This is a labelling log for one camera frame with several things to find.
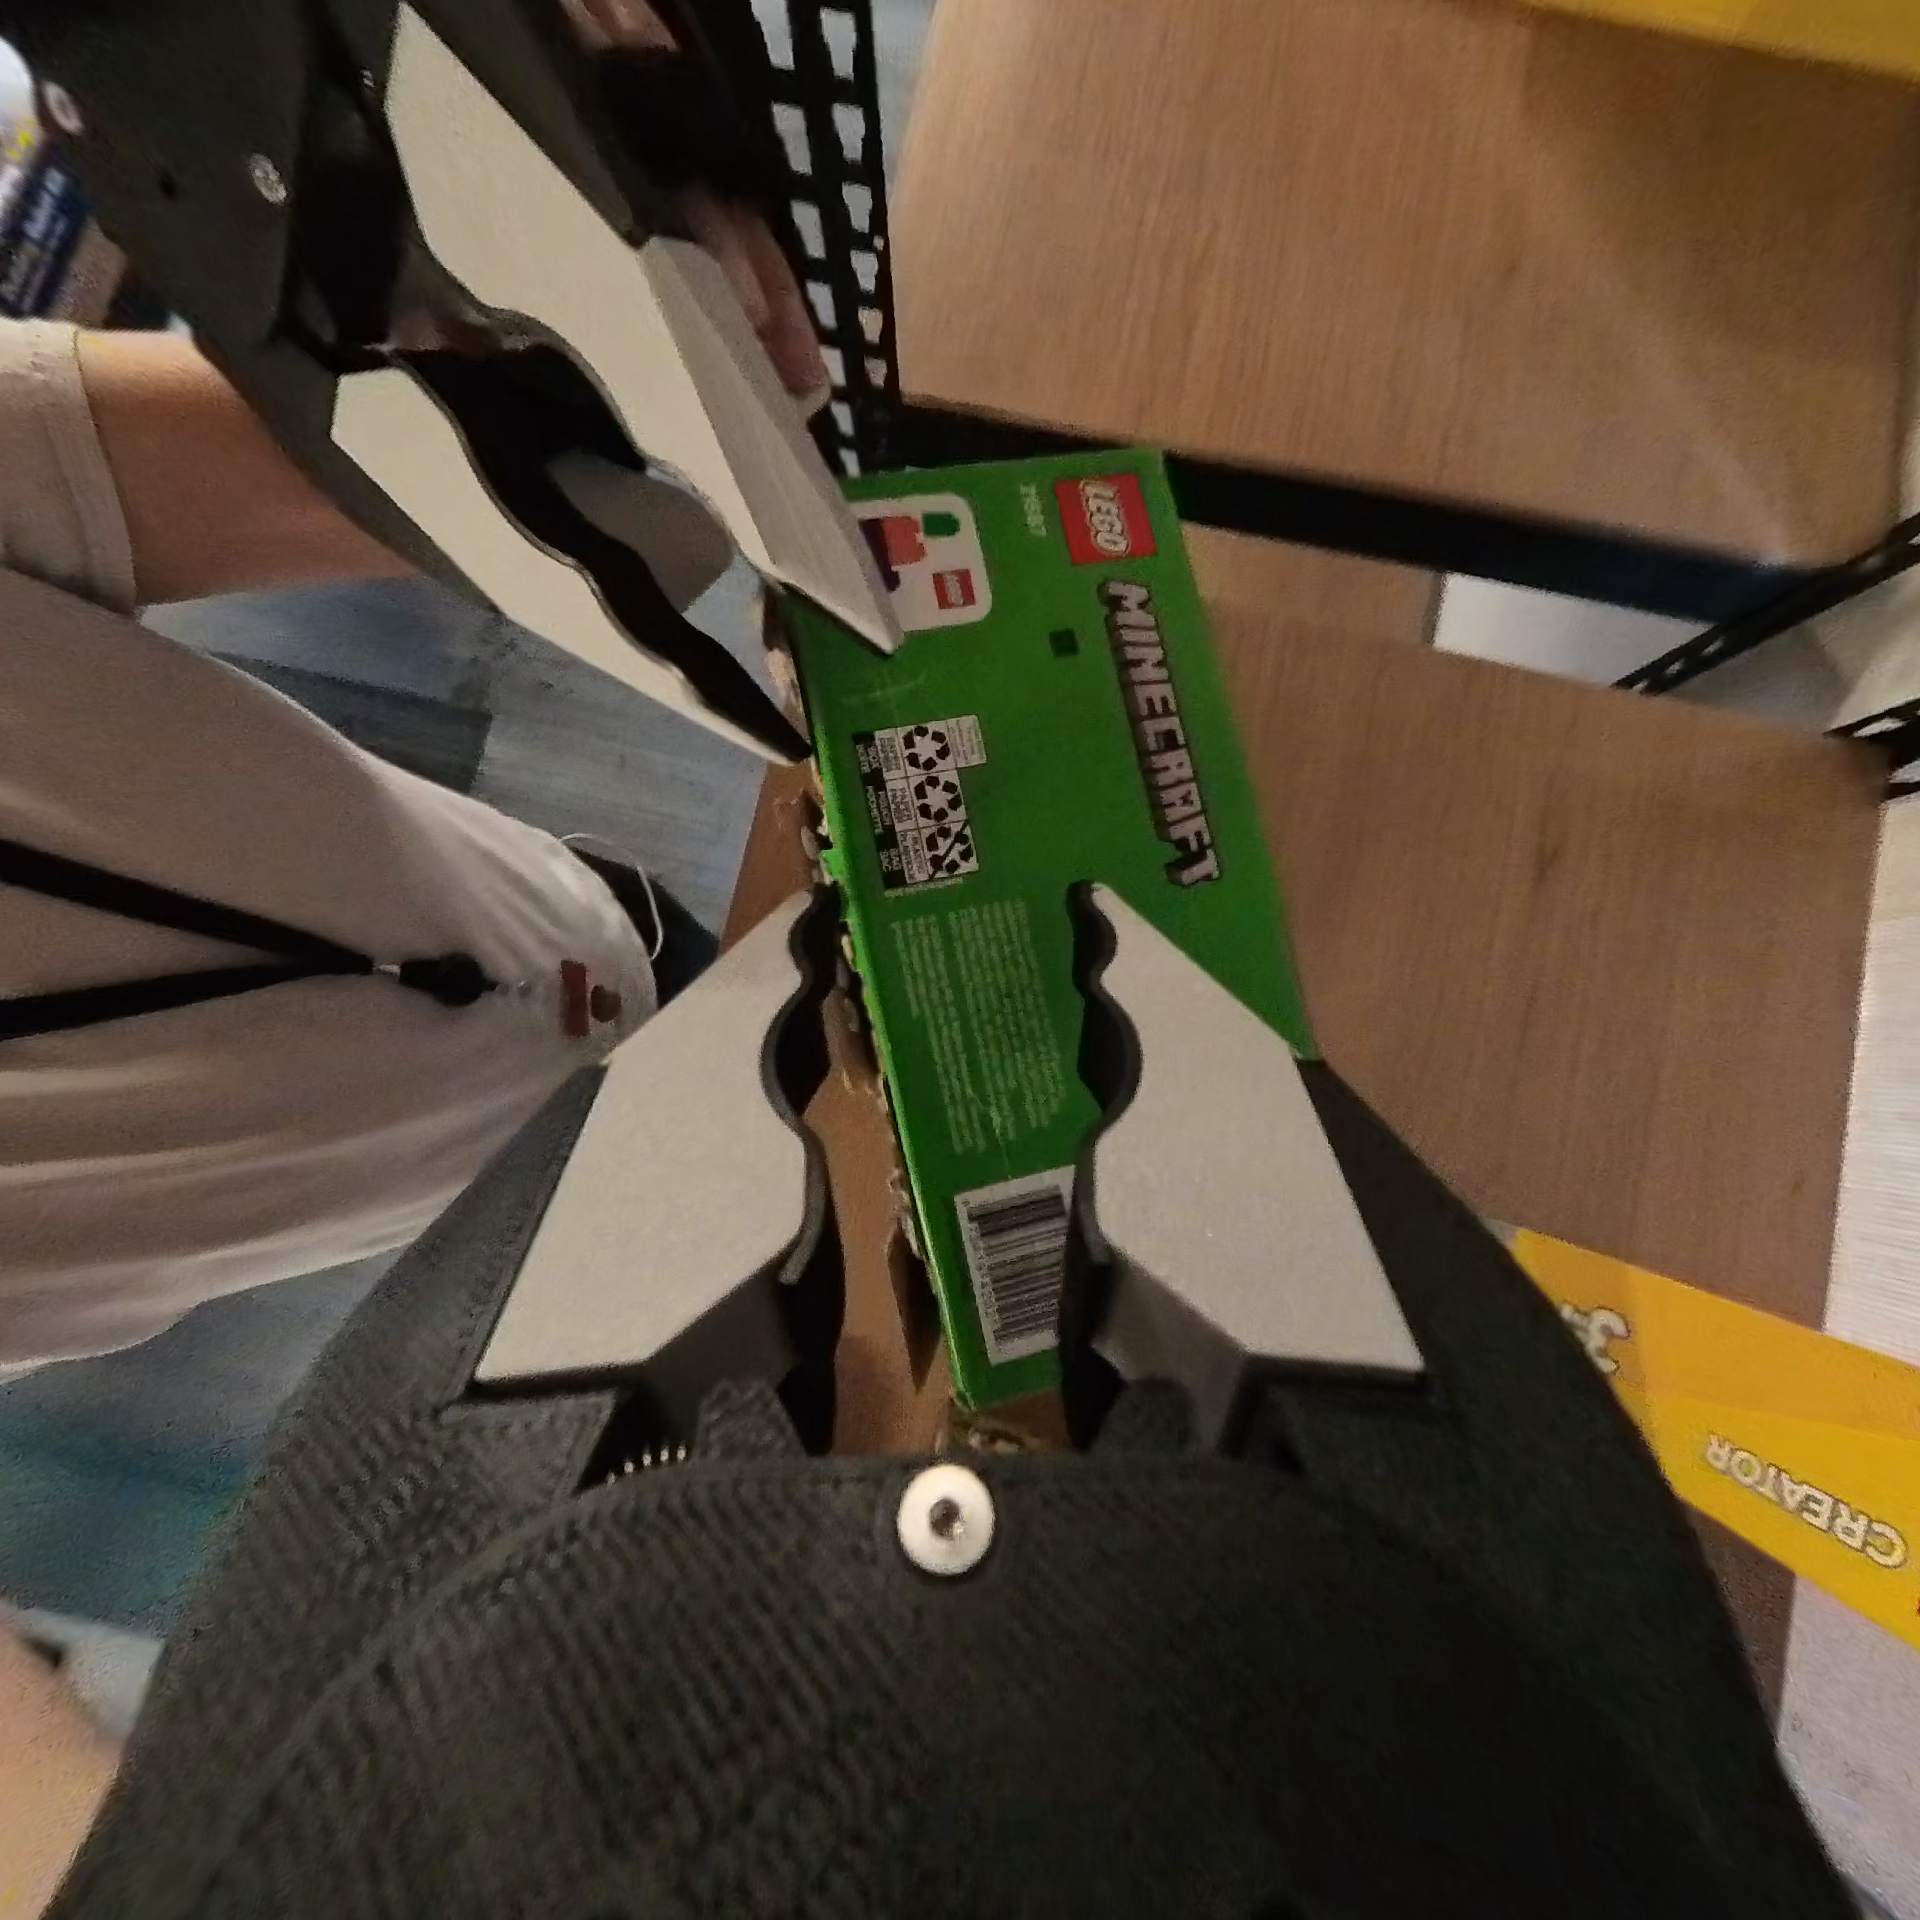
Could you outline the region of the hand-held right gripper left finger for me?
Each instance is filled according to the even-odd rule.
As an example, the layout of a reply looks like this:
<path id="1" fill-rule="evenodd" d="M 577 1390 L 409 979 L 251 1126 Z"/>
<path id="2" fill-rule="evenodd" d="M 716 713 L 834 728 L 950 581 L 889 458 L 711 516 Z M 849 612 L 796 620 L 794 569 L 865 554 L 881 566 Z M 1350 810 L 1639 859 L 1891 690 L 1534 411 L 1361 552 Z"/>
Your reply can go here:
<path id="1" fill-rule="evenodd" d="M 618 1049 L 479 1386 L 832 1376 L 832 1198 L 806 1126 L 832 958 L 832 891 L 794 894 Z"/>

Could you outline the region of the green toy box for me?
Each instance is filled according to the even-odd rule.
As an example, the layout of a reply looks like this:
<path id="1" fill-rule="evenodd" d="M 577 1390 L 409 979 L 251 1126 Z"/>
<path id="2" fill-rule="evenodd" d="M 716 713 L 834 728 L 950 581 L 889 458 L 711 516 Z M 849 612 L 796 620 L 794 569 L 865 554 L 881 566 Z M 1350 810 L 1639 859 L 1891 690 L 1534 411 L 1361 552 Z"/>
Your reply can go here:
<path id="1" fill-rule="evenodd" d="M 802 601 L 769 612 L 908 1237 L 954 1400 L 980 1414 L 1059 1384 L 1073 1166 L 1098 1116 L 1073 886 L 1108 884 L 1320 1048 L 1162 456 L 868 473 L 847 493 L 902 645 Z"/>

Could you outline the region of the person's left hand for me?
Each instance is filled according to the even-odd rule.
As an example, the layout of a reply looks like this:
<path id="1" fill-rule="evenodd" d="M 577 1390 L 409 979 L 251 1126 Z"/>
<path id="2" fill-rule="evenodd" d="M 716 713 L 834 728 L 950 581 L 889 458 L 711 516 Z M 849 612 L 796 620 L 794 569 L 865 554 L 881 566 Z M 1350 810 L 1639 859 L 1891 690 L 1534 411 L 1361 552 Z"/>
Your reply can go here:
<path id="1" fill-rule="evenodd" d="M 683 216 L 695 243 L 727 277 L 784 389 L 806 418 L 816 416 L 832 393 L 826 350 L 772 229 L 756 208 L 705 187 L 686 192 Z"/>

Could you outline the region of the person's white shirt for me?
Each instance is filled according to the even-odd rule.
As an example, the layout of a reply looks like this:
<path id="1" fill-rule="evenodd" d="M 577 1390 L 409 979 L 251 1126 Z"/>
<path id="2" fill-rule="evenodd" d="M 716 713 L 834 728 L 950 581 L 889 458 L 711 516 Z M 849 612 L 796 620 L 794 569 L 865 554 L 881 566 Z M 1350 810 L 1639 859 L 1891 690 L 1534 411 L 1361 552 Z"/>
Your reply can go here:
<path id="1" fill-rule="evenodd" d="M 558 836 L 139 621 L 79 336 L 6 323 L 8 1381 L 399 1253 L 662 1010 Z"/>

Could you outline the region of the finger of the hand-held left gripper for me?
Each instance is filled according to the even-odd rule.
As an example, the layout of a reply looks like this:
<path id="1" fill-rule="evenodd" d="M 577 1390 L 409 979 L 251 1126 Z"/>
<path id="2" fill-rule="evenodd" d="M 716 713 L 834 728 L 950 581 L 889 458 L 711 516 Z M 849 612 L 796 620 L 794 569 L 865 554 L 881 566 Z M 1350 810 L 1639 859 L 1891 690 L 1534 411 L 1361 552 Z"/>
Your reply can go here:
<path id="1" fill-rule="evenodd" d="M 681 238 L 624 238 L 415 4 L 395 14 L 385 115 L 427 253 L 561 348 L 761 579 L 892 653 L 874 555 L 722 266 Z"/>
<path id="2" fill-rule="evenodd" d="M 342 378 L 335 445 L 513 624 L 658 706 L 776 764 L 806 734 L 697 629 L 633 539 L 591 516 L 558 464 L 610 456 L 615 480 L 656 462 L 683 476 L 724 460 L 722 411 L 750 429 L 796 426 L 788 392 L 735 312 L 666 312 L 562 326 L 490 312 L 441 348 L 393 350 Z"/>

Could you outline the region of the person's left forearm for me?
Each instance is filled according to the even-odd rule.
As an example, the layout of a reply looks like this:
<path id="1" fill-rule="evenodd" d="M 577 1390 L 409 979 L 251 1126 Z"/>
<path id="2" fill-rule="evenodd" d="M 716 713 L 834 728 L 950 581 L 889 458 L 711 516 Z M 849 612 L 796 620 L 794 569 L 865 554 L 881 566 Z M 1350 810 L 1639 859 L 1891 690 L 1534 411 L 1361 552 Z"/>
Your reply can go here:
<path id="1" fill-rule="evenodd" d="M 185 336 L 86 330 L 79 358 L 138 608 L 418 576 L 303 473 Z"/>

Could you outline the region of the wooden desk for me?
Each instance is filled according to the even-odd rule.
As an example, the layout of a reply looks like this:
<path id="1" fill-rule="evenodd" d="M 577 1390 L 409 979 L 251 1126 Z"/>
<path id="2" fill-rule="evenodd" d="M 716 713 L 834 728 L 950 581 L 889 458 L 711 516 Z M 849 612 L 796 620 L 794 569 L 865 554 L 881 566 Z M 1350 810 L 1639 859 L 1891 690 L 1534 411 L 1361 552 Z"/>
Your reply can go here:
<path id="1" fill-rule="evenodd" d="M 1479 1213 L 1820 1329 L 1879 758 L 1428 643 L 1190 526 L 1313 1030 Z"/>

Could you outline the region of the black metal shelf rack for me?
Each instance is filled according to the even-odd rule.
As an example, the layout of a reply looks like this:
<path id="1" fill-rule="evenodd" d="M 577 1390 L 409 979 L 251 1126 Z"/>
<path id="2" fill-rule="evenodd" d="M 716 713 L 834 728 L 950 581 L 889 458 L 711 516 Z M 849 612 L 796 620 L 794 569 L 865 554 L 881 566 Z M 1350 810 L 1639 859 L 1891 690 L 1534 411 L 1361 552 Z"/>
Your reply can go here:
<path id="1" fill-rule="evenodd" d="M 802 281 L 834 353 L 816 437 L 839 473 L 1063 458 L 1094 441 L 902 393 L 889 203 L 872 4 L 764 4 L 788 197 L 822 217 Z M 1176 505 L 1220 534 L 1313 547 L 1488 585 L 1553 593 L 1698 630 L 1618 686 L 1667 694 L 1916 572 L 1918 520 L 1831 566 L 1774 566 L 1567 522 L 1482 512 L 1391 490 L 1169 452 Z"/>

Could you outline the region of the person's leg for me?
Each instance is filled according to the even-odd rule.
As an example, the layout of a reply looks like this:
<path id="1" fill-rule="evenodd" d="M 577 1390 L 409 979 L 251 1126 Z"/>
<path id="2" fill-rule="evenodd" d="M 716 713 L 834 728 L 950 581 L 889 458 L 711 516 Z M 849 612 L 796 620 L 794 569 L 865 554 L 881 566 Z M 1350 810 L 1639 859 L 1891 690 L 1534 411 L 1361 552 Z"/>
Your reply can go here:
<path id="1" fill-rule="evenodd" d="M 602 881 L 633 926 L 656 988 L 656 1006 L 681 996 L 718 956 L 718 939 L 710 926 L 697 921 L 636 856 L 593 834 L 567 834 L 561 844 Z"/>

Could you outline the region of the person's right forearm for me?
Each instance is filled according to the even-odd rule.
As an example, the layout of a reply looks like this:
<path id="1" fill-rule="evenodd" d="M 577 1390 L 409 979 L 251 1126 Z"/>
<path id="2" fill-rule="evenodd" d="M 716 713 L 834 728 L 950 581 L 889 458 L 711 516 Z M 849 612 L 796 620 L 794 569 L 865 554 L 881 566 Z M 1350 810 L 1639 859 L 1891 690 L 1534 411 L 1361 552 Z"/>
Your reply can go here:
<path id="1" fill-rule="evenodd" d="M 121 1752 L 54 1657 L 2 1626 L 2 1916 L 56 1900 L 104 1808 Z"/>

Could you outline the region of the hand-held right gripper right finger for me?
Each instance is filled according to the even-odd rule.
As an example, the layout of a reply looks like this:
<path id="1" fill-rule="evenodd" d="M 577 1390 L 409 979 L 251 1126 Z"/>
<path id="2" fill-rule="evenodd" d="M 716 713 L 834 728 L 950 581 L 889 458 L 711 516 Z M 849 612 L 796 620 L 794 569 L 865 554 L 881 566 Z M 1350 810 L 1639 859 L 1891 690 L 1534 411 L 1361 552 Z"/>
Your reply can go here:
<path id="1" fill-rule="evenodd" d="M 1135 1386 L 1236 1445 L 1268 1386 L 1427 1381 L 1296 1049 L 1111 884 L 1071 917 L 1098 1106 L 1063 1270 L 1074 1445 Z"/>

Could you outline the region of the yellow toy box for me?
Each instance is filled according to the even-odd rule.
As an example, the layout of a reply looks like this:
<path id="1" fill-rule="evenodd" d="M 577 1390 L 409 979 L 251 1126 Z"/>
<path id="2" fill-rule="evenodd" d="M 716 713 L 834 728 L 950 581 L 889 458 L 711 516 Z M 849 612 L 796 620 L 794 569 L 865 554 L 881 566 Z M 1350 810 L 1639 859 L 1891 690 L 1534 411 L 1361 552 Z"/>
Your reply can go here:
<path id="1" fill-rule="evenodd" d="M 1706 1289 L 1510 1234 L 1697 1513 L 1918 1643 L 1918 1373 Z"/>

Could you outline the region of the wooden shelf board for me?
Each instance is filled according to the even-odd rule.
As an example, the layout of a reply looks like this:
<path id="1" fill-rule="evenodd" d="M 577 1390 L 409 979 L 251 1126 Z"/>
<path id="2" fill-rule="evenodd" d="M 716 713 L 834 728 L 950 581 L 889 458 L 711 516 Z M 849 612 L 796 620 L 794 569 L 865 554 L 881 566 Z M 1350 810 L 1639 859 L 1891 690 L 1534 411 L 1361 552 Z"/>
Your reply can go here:
<path id="1" fill-rule="evenodd" d="M 1531 4 L 939 4 L 904 389 L 1841 560 L 1902 505 L 1916 88 Z"/>

